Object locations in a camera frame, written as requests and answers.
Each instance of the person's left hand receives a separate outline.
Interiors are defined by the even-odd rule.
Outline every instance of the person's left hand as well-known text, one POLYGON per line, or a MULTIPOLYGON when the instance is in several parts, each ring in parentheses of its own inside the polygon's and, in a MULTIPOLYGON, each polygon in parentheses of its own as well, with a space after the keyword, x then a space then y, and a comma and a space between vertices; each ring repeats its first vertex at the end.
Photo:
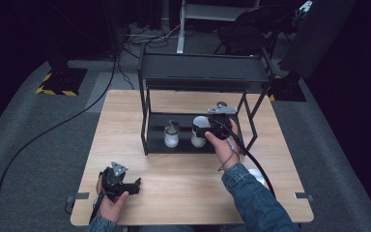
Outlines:
MULTIPOLYGON (((100 193, 101 189, 101 179, 102 177, 100 176, 98 179, 98 184, 96 185, 96 191, 98 194, 100 193)), ((120 213, 123 209, 123 206, 128 200, 128 191, 123 192, 123 194, 116 200, 116 203, 114 203, 107 197, 107 195, 105 195, 100 203, 98 216, 117 223, 120 219, 120 213)))

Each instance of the dark background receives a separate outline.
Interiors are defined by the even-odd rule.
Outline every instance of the dark background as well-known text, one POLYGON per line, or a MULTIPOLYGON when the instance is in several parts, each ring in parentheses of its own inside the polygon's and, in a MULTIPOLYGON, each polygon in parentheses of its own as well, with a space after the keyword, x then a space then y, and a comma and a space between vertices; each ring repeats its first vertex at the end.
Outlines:
MULTIPOLYGON (((43 44, 19 13, 19 6, 27 3, 0 0, 0 115, 27 76, 46 60, 43 44)), ((96 40, 110 44, 100 1, 50 3, 96 40)), ((66 60, 110 49, 82 36, 47 1, 39 4, 40 14, 47 19, 66 60)), ((124 12, 127 14, 122 17, 133 21, 133 14, 124 12)), ((306 83, 371 198, 371 1, 357 1, 341 33, 306 83)))

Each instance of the sleeve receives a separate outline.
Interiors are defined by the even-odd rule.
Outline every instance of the sleeve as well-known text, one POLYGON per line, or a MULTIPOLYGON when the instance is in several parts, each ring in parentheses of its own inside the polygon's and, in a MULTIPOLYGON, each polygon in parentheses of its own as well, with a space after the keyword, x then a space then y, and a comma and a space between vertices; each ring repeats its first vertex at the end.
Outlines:
POLYGON ((87 232, 115 232, 118 225, 104 217, 95 217, 89 224, 87 232))
POLYGON ((222 182, 233 195, 248 231, 300 231, 271 192, 241 163, 225 171, 222 182))

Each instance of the black chair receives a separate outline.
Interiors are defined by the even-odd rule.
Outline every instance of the black chair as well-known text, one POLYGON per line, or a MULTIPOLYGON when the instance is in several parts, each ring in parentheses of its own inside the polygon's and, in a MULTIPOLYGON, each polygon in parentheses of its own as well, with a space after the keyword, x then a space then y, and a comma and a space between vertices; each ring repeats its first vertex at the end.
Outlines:
POLYGON ((257 55, 265 48, 272 58, 278 35, 289 26, 294 15, 290 5, 259 6, 242 14, 229 27, 217 30, 227 55, 257 55))

